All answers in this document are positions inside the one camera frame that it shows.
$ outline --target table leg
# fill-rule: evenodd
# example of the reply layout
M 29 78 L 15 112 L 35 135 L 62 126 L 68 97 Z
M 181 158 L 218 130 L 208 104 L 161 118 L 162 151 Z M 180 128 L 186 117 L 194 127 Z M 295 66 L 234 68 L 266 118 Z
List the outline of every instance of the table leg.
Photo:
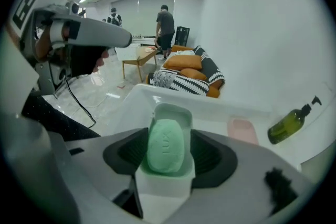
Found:
M 123 76 L 123 78 L 125 79 L 124 61 L 121 61 L 121 62 L 122 62 L 122 76 Z
M 139 77 L 140 77 L 140 82 L 142 82 L 142 77 L 141 77 L 141 72 L 140 72 L 140 66 L 139 66 L 139 62 L 138 61 L 137 61 L 136 65 L 138 67 L 138 73 L 139 73 Z

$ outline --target gray t-shirt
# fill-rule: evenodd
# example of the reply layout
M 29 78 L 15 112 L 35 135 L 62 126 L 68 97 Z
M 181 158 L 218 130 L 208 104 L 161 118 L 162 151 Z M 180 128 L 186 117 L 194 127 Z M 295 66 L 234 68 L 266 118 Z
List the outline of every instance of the gray t-shirt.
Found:
M 173 15 L 167 10 L 159 12 L 156 21 L 161 22 L 161 36 L 175 33 Z

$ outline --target man in gray shirt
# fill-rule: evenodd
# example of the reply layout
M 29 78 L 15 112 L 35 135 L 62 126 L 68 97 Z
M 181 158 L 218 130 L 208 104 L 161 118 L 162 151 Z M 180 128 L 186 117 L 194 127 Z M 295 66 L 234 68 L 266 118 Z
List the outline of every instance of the man in gray shirt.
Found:
M 155 42 L 158 41 L 159 30 L 161 29 L 160 45 L 163 51 L 163 60 L 167 59 L 172 51 L 172 39 L 175 34 L 174 18 L 173 15 L 168 12 L 168 6 L 162 5 L 161 11 L 158 13 L 158 18 L 156 19 L 156 35 Z

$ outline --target green bottle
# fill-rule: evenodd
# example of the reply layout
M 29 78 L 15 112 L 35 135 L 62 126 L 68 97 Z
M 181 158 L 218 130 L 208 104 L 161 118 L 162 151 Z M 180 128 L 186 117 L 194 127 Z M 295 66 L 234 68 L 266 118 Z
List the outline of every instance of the green bottle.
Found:
M 322 105 L 317 96 L 311 102 L 312 105 L 315 103 Z M 304 105 L 302 109 L 293 109 L 281 121 L 268 129 L 267 135 L 271 143 L 278 144 L 300 130 L 305 122 L 305 117 L 310 111 L 311 107 L 309 104 Z

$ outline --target green soap bar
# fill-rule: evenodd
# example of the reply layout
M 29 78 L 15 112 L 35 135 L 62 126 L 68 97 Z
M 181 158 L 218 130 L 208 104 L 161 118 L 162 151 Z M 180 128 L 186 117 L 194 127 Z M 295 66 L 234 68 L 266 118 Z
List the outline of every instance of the green soap bar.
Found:
M 184 137 L 175 120 L 158 120 L 149 134 L 147 162 L 159 173 L 177 172 L 184 159 Z

